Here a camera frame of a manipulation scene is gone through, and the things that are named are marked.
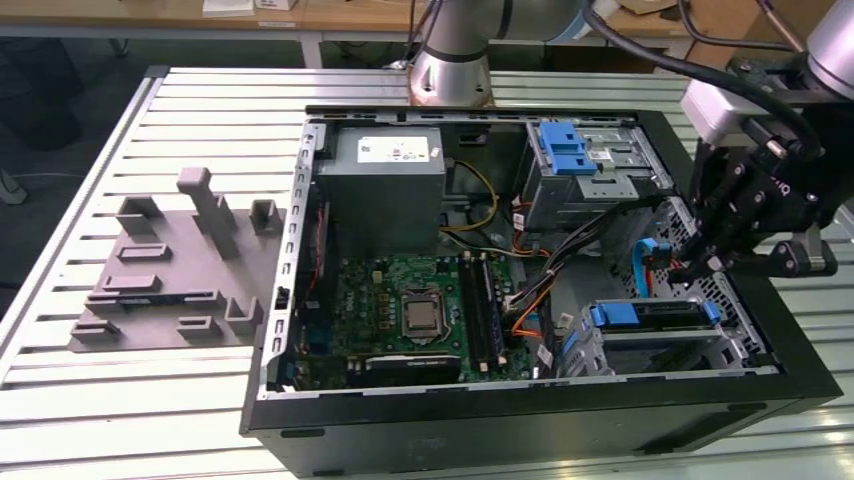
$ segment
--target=floor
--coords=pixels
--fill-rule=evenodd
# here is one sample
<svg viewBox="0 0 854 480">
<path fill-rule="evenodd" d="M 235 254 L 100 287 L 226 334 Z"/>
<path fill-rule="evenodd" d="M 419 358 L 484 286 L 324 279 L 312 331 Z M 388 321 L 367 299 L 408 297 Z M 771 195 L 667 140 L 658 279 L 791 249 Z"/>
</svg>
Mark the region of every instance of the floor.
<svg viewBox="0 0 854 480">
<path fill-rule="evenodd" d="M 25 280 L 150 65 L 303 67 L 296 42 L 134 40 L 131 53 L 122 59 L 115 58 L 107 40 L 72 39 L 64 43 L 87 87 L 71 102 L 83 135 L 61 150 L 35 152 L 0 127 L 0 166 L 11 175 L 72 176 L 17 178 L 29 194 L 27 202 L 17 206 L 0 203 L 0 284 Z M 324 65 L 378 68 L 396 60 L 402 50 L 399 44 L 327 42 Z M 542 70 L 543 55 L 539 47 L 502 46 L 492 49 L 490 63 L 496 70 Z M 13 289 L 0 288 L 0 314 L 15 294 Z"/>
</svg>

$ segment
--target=open computer tower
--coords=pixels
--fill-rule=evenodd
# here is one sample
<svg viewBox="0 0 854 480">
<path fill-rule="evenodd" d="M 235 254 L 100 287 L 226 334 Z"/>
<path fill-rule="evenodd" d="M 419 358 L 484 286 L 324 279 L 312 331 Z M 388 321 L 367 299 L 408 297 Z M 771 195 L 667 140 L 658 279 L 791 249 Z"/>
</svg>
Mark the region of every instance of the open computer tower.
<svg viewBox="0 0 854 480">
<path fill-rule="evenodd" d="M 299 477 L 694 450 L 839 388 L 765 278 L 671 284 L 658 112 L 316 107 L 242 433 Z"/>
</svg>

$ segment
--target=ram slot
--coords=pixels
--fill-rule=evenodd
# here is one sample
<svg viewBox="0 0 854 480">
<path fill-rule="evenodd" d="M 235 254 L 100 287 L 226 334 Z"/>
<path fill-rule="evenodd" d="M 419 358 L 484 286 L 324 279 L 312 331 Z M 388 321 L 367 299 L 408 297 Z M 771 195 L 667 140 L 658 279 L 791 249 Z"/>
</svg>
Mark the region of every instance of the ram slot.
<svg viewBox="0 0 854 480">
<path fill-rule="evenodd" d="M 492 274 L 490 273 L 490 262 L 487 261 L 486 253 L 482 254 L 478 259 L 479 265 L 478 269 L 480 270 L 482 277 L 482 285 L 483 285 L 483 297 L 480 301 L 483 302 L 483 310 L 486 312 L 486 323 L 487 323 L 487 331 L 488 338 L 491 340 L 491 357 L 495 358 L 495 362 L 498 365 L 504 365 L 507 363 L 507 359 L 504 358 L 504 337 L 502 333 L 502 311 L 499 308 L 499 302 L 495 298 L 494 281 Z"/>
<path fill-rule="evenodd" d="M 480 372 L 488 372 L 491 366 L 506 360 L 500 357 L 504 352 L 500 312 L 488 265 L 482 258 L 460 258 L 459 285 L 471 364 Z"/>
</svg>

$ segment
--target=yellow wire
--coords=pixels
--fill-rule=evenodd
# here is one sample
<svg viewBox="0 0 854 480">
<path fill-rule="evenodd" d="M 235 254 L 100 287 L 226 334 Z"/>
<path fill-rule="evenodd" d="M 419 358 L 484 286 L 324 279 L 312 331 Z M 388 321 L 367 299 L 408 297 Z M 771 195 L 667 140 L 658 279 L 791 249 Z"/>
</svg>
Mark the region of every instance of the yellow wire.
<svg viewBox="0 0 854 480">
<path fill-rule="evenodd" d="M 463 166 L 466 166 L 466 168 L 468 168 L 468 170 L 471 170 L 471 173 L 474 173 L 475 177 L 478 177 L 480 179 L 480 181 L 486 185 L 486 188 L 490 189 L 490 195 L 492 195 L 492 208 L 490 209 L 490 214 L 478 223 L 472 223 L 471 225 L 462 225 L 459 227 L 442 227 L 439 230 L 442 230 L 443 232 L 467 232 L 467 231 L 471 231 L 471 230 L 476 230 L 478 228 L 483 227 L 484 225 L 488 225 L 488 223 L 495 218 L 495 214 L 498 213 L 498 195 L 495 194 L 495 188 L 492 187 L 492 184 L 490 183 L 490 181 L 486 179 L 483 174 L 478 171 L 478 169 L 470 163 L 463 162 L 462 160 L 456 160 L 456 163 L 463 164 Z"/>
</svg>

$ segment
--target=aluminum table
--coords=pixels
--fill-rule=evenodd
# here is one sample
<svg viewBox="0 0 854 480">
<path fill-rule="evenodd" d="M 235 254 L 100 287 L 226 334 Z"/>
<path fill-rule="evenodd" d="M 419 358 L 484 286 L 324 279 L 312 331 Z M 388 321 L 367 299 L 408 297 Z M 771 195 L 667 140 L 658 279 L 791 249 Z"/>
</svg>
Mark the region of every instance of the aluminum table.
<svg viewBox="0 0 854 480">
<path fill-rule="evenodd" d="M 303 107 L 406 104 L 402 74 L 359 70 L 160 69 L 147 77 L 0 323 L 0 480 L 292 478 L 238 435 L 251 347 L 75 354 L 65 349 L 120 227 L 124 195 L 190 208 L 175 174 L 215 173 L 232 208 L 288 203 Z M 499 72 L 499 106 L 662 110 L 693 150 L 674 76 Z M 633 479 L 854 476 L 854 244 L 850 214 L 825 231 L 835 277 L 777 282 L 846 395 L 690 455 L 408 473 L 383 478 Z"/>
</svg>

